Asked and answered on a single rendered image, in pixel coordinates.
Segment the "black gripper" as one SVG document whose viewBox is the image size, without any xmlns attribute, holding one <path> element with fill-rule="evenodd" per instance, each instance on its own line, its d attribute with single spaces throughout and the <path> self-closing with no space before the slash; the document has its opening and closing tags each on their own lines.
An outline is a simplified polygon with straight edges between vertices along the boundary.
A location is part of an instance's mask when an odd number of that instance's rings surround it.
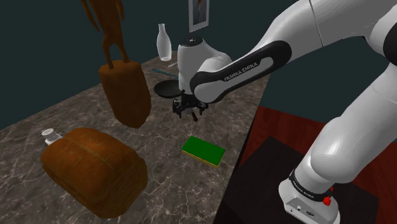
<svg viewBox="0 0 397 224">
<path fill-rule="evenodd" d="M 202 114 L 202 112 L 208 108 L 208 104 L 199 101 L 194 95 L 186 94 L 185 91 L 182 90 L 181 98 L 174 99 L 174 104 L 172 105 L 172 112 L 177 114 L 179 118 L 181 118 L 182 117 L 181 113 L 188 108 L 198 108 L 199 113 Z M 197 122 L 198 118 L 194 110 L 192 110 L 190 114 L 193 118 L 193 121 Z"/>
</svg>

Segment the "black frying pan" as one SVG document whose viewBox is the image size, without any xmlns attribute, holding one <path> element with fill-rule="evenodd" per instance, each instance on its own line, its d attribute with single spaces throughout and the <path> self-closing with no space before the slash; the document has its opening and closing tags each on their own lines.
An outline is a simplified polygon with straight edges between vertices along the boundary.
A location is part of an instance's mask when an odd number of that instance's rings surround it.
<svg viewBox="0 0 397 224">
<path fill-rule="evenodd" d="M 164 80 L 153 87 L 154 92 L 165 99 L 177 98 L 181 95 L 178 80 Z"/>
</svg>

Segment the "green and yellow sponge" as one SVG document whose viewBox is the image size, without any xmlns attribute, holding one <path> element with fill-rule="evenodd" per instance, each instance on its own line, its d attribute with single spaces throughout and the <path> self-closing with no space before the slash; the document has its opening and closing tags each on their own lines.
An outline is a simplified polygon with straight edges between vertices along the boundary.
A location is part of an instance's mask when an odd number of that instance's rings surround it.
<svg viewBox="0 0 397 224">
<path fill-rule="evenodd" d="M 225 149 L 194 136 L 188 138 L 181 150 L 184 154 L 213 167 L 219 167 L 225 154 Z"/>
</svg>

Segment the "brown wooden figure statue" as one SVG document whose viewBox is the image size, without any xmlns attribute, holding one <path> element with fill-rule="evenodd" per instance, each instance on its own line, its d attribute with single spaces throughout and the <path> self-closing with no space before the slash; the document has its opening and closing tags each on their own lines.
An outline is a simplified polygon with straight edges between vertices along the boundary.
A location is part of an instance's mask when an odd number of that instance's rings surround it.
<svg viewBox="0 0 397 224">
<path fill-rule="evenodd" d="M 122 0 L 80 0 L 90 23 L 102 29 L 107 64 L 99 68 L 102 87 L 115 118 L 138 129 L 151 111 L 150 91 L 140 63 L 130 60 L 123 43 Z"/>
</svg>

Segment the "white glass bottle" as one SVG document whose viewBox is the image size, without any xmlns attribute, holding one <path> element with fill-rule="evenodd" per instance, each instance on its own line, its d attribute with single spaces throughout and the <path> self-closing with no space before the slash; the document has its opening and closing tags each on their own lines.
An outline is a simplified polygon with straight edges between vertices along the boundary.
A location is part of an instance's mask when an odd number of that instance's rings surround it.
<svg viewBox="0 0 397 224">
<path fill-rule="evenodd" d="M 157 50 L 160 60 L 169 61 L 172 58 L 171 40 L 166 33 L 165 24 L 158 25 Z"/>
</svg>

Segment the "brown bread loaf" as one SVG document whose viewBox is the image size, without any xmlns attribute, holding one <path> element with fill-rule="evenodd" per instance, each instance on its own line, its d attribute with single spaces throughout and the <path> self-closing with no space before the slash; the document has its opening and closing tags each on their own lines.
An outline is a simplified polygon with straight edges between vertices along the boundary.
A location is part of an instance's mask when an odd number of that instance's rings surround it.
<svg viewBox="0 0 397 224">
<path fill-rule="evenodd" d="M 49 145 L 43 170 L 100 218 L 124 214 L 148 184 L 146 163 L 109 134 L 81 127 Z"/>
</svg>

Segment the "black robot stand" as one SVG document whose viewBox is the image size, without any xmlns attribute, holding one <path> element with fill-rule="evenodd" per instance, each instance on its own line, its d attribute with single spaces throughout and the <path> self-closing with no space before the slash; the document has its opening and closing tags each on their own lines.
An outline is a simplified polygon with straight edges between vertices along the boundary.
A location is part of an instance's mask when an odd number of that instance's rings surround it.
<svg viewBox="0 0 397 224">
<path fill-rule="evenodd" d="M 303 155 L 268 137 L 232 174 L 213 224 L 303 224 L 288 214 L 279 183 L 288 178 Z M 375 224 L 379 200 L 360 187 L 334 185 L 340 224 Z"/>
</svg>

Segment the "white salt shaker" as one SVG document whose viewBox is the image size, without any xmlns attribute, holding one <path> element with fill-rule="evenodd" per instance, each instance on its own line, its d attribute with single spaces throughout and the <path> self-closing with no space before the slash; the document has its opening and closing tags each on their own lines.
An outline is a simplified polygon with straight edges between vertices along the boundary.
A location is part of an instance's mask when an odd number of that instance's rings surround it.
<svg viewBox="0 0 397 224">
<path fill-rule="evenodd" d="M 45 143 L 47 145 L 51 145 L 56 140 L 62 138 L 62 136 L 60 134 L 56 133 L 54 131 L 54 129 L 52 129 L 52 128 L 42 131 L 41 135 L 44 137 Z"/>
</svg>

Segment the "teal handled utensil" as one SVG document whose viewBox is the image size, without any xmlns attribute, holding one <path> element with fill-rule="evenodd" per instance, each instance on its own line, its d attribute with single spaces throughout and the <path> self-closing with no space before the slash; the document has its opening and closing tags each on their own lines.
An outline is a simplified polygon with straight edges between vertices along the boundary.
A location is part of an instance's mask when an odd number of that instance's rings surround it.
<svg viewBox="0 0 397 224">
<path fill-rule="evenodd" d="M 154 71 L 154 72 L 156 72 L 156 73 L 160 73 L 160 74 L 165 74 L 165 75 L 167 75 L 167 76 L 171 76 L 171 77 L 173 77 L 173 78 L 175 78 L 175 79 L 178 79 L 178 76 L 177 76 L 177 75 L 174 75 L 174 74 L 171 74 L 171 73 L 167 73 L 167 72 L 162 71 L 162 70 L 159 70 L 159 69 L 152 69 L 152 71 Z"/>
</svg>

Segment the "framed wall picture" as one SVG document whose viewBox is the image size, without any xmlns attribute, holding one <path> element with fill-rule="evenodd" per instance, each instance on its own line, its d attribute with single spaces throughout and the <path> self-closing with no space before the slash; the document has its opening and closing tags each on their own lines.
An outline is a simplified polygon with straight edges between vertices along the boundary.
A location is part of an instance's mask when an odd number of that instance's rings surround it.
<svg viewBox="0 0 397 224">
<path fill-rule="evenodd" d="M 209 25 L 209 0 L 188 0 L 189 32 Z"/>
</svg>

